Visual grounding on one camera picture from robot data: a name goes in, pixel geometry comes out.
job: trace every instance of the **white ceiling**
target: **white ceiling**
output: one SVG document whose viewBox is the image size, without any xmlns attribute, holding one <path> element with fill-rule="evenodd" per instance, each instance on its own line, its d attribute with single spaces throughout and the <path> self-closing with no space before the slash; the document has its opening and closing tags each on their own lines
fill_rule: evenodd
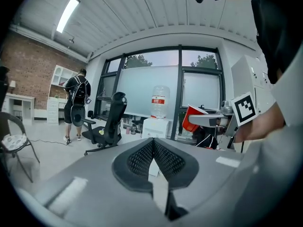
<svg viewBox="0 0 303 227">
<path fill-rule="evenodd" d="M 126 36 L 161 27 L 197 28 L 243 44 L 254 44 L 256 28 L 250 0 L 79 0 L 63 33 L 56 31 L 69 0 L 26 0 L 13 23 L 89 58 Z M 74 44 L 69 39 L 74 37 Z"/>
</svg>

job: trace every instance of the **person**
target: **person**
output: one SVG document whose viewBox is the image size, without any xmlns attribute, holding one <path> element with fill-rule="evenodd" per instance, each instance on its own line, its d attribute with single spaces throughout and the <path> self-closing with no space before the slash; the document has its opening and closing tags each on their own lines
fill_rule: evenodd
<svg viewBox="0 0 303 227">
<path fill-rule="evenodd" d="M 297 15 L 293 14 L 301 7 L 299 3 L 300 0 L 251 0 L 257 42 L 264 53 L 272 84 L 281 78 L 301 45 L 302 29 Z M 279 106 L 274 103 L 264 114 L 239 128 L 235 143 L 262 139 L 284 124 Z"/>
<path fill-rule="evenodd" d="M 80 82 L 85 82 L 87 81 L 85 79 L 86 77 L 86 70 L 85 69 L 81 69 L 77 75 L 77 77 L 79 78 Z M 72 92 L 75 86 L 78 85 L 78 82 L 76 80 L 75 77 L 70 78 L 66 85 L 64 90 L 67 92 L 68 94 L 68 100 L 67 103 L 64 107 L 64 122 L 66 123 L 66 127 L 65 127 L 65 136 L 64 136 L 64 141 L 70 140 L 70 132 L 71 132 L 71 107 L 72 107 Z M 86 85 L 86 92 L 87 92 L 87 96 L 90 96 L 90 84 L 89 82 Z M 81 136 L 81 129 L 82 127 L 76 127 L 77 129 L 77 140 L 81 140 L 82 136 Z"/>
</svg>

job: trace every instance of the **chair armrest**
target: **chair armrest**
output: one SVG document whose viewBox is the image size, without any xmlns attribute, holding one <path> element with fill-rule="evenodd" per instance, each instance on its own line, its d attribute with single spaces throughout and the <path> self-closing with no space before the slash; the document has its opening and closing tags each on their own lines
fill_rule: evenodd
<svg viewBox="0 0 303 227">
<path fill-rule="evenodd" d="M 81 119 L 83 122 L 85 123 L 89 123 L 89 124 L 95 124 L 95 121 L 89 120 L 89 119 Z"/>
</svg>

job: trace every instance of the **ceiling light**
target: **ceiling light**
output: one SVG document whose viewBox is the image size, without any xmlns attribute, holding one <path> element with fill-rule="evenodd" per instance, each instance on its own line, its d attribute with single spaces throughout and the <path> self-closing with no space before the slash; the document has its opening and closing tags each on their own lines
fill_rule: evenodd
<svg viewBox="0 0 303 227">
<path fill-rule="evenodd" d="M 78 0 L 70 0 L 70 2 L 67 4 L 57 27 L 58 32 L 60 33 L 63 32 L 68 19 L 70 18 L 72 12 L 75 10 L 78 4 L 79 4 Z"/>
</svg>

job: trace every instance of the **red cup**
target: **red cup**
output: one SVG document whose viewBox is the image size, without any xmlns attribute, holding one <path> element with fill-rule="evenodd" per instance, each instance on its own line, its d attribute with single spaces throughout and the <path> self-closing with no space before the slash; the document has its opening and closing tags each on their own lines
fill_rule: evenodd
<svg viewBox="0 0 303 227">
<path fill-rule="evenodd" d="M 186 115 L 182 123 L 183 128 L 189 132 L 195 132 L 195 130 L 199 127 L 199 125 L 190 123 L 188 121 L 188 117 L 190 115 L 203 115 L 203 114 L 207 114 L 207 112 L 189 104 L 186 111 Z"/>
</svg>

